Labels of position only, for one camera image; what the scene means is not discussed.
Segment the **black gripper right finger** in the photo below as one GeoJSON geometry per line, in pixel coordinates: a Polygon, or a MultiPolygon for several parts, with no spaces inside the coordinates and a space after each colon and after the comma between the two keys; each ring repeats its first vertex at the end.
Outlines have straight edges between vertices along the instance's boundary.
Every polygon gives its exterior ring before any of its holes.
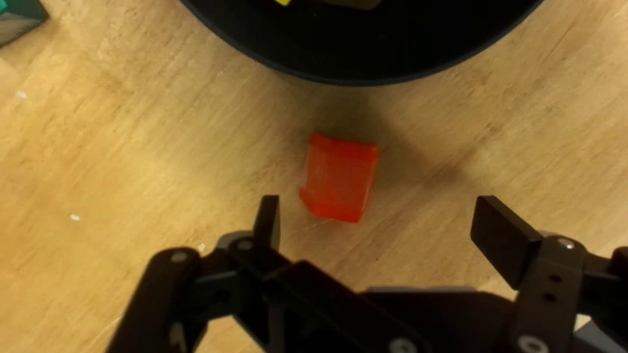
{"type": "Polygon", "coordinates": [[[628,349],[628,247],[598,256],[566,235],[537,231],[496,196],[474,199],[470,239],[515,292],[505,323],[513,353],[602,353],[574,335],[578,313],[628,349]]]}

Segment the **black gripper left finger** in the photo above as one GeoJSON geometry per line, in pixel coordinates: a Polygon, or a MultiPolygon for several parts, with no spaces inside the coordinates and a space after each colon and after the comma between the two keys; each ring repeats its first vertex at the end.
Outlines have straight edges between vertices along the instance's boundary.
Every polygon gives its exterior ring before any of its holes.
{"type": "Polygon", "coordinates": [[[209,254],[154,252],[105,353],[193,353],[219,317],[235,319],[262,353],[419,353],[407,323],[305,260],[278,252],[280,199],[264,196],[248,231],[209,254]]]}

